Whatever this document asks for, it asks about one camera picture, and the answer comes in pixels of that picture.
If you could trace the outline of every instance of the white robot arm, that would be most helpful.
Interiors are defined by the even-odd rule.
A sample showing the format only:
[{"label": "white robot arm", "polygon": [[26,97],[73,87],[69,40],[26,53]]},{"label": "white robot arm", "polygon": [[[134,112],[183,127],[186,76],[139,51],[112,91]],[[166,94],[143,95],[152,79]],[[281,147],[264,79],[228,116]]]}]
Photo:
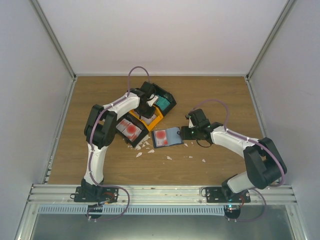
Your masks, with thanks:
[{"label": "white robot arm", "polygon": [[[157,101],[158,97],[151,95],[150,100],[147,100],[146,103],[148,106],[151,108],[152,105]],[[116,120],[121,118],[123,115],[128,113],[129,111],[136,109],[139,107],[140,103],[140,97],[133,93],[130,92],[129,95],[125,94],[123,97],[117,99],[116,101],[103,105],[103,108],[108,108],[112,106],[111,108],[108,109],[109,112],[114,112],[116,113]],[[88,143],[88,165],[89,165],[89,157],[92,152],[91,145]],[[101,183],[104,179],[103,175],[103,168],[104,168],[104,162],[105,162],[105,156],[106,152],[109,146],[103,146],[99,148],[97,145],[93,145],[93,156],[91,160],[91,171],[94,179],[98,182]],[[87,165],[86,168],[86,173],[84,175],[84,179],[87,183],[94,185],[95,183],[92,181],[90,174],[89,174],[89,166]]]},{"label": "white robot arm", "polygon": [[[156,110],[153,104],[157,99],[154,85],[144,82],[141,88],[132,88],[129,94],[126,93],[112,103],[103,106],[96,104],[92,107],[84,129],[84,135],[88,142],[88,163],[86,173],[81,181],[81,187],[77,187],[74,195],[75,202],[99,202],[104,199],[102,195],[105,193],[105,189],[97,186],[95,182],[101,184],[104,180],[105,156],[116,135],[117,120],[131,110],[135,110],[141,116],[150,118]],[[102,111],[104,113],[99,121],[100,123],[103,121],[103,123],[96,123]]]},{"label": "white robot arm", "polygon": [[270,138],[259,140],[235,132],[232,134],[221,123],[210,123],[202,109],[196,109],[186,117],[189,119],[189,125],[181,128],[182,139],[206,140],[244,158],[246,171],[230,177],[221,184],[221,191],[227,201],[251,188],[264,189],[281,177],[281,171],[275,161],[256,143],[266,147],[279,161],[283,172],[287,173],[286,165]]}]

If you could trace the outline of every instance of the wooden surface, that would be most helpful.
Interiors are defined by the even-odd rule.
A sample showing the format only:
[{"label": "wooden surface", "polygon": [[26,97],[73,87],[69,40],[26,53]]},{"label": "wooden surface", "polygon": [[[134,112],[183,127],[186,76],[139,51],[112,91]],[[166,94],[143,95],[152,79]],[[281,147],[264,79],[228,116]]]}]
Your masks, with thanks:
[{"label": "wooden surface", "polygon": [[[146,77],[132,77],[131,87],[140,87],[144,80]],[[246,136],[261,138],[258,120],[243,77],[154,76],[151,77],[151,82],[172,93],[177,102],[155,129],[188,125],[185,115],[199,102],[215,98],[229,106],[228,128]],[[87,167],[88,147],[84,127],[90,110],[94,104],[113,102],[123,96],[126,90],[127,77],[78,78],[49,184],[80,184]],[[226,111],[219,103],[209,102],[201,108],[211,122],[224,122]],[[148,142],[150,146],[147,147],[153,149],[151,139]],[[146,147],[141,150],[128,148],[123,139],[116,135],[106,153],[104,182],[119,185],[219,185],[225,179],[245,171],[244,160],[222,146],[202,148],[196,141],[185,143],[188,147],[169,146],[148,153],[150,149]]]}]

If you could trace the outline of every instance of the white fragment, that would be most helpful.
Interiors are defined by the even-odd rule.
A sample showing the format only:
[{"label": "white fragment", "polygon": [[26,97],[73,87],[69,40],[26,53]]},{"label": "white fragment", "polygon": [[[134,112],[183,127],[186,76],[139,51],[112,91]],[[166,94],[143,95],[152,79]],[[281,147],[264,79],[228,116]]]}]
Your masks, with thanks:
[{"label": "white fragment", "polygon": [[138,143],[138,145],[142,144],[144,141],[147,141],[150,137],[146,135],[144,138],[141,139],[141,141]]}]

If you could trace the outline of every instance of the enclosure wall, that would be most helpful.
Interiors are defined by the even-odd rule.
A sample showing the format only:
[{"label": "enclosure wall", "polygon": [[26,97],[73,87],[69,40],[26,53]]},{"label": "enclosure wall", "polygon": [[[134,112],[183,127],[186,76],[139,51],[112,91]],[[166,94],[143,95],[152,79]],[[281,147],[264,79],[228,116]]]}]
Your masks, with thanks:
[{"label": "enclosure wall", "polygon": [[48,164],[71,77],[27,0],[0,1],[0,239]]},{"label": "enclosure wall", "polygon": [[251,79],[310,239],[320,235],[319,11],[319,1],[298,0]]},{"label": "enclosure wall", "polygon": [[40,0],[76,74],[245,75],[286,0]]}]

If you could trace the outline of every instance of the vent grille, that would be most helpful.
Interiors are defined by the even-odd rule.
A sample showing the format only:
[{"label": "vent grille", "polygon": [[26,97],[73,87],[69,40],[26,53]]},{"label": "vent grille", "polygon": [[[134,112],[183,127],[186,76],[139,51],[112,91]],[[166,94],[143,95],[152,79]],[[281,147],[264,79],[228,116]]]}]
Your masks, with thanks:
[{"label": "vent grille", "polygon": [[[104,205],[102,212],[92,214],[117,215],[122,213],[125,206]],[[88,205],[68,204],[42,204],[38,210],[39,214],[86,214]],[[217,215],[224,216],[223,206],[153,206],[153,205],[131,205],[127,215]]]}]

